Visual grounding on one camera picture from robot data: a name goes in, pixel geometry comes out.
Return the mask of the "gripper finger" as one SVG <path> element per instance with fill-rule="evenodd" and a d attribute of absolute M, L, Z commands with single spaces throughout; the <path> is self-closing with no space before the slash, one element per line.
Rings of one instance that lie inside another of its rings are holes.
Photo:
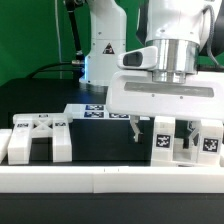
<path fill-rule="evenodd" d="M 199 121 L 188 121 L 187 122 L 187 134 L 183 139 L 183 148 L 192 149 L 198 145 L 199 142 Z"/>
<path fill-rule="evenodd" d="M 140 129 L 138 127 L 139 120 L 140 120 L 139 116 L 134 116 L 134 115 L 130 116 L 130 125 L 134 132 L 134 141 L 136 143 L 142 144 L 143 143 L 143 133 L 140 131 Z"/>

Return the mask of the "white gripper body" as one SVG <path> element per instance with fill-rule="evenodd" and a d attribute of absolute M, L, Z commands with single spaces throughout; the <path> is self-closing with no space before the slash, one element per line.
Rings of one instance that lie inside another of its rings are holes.
<path fill-rule="evenodd" d="M 177 84 L 153 82 L 149 71 L 123 70 L 111 80 L 106 108 L 118 114 L 224 122 L 224 73 L 198 72 Z"/>

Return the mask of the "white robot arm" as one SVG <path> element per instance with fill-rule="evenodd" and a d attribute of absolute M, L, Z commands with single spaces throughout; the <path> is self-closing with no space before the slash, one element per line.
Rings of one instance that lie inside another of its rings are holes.
<path fill-rule="evenodd" d="M 224 66 L 197 64 L 224 52 L 224 0 L 148 0 L 139 9 L 142 48 L 121 54 L 106 108 L 134 116 L 224 123 Z"/>

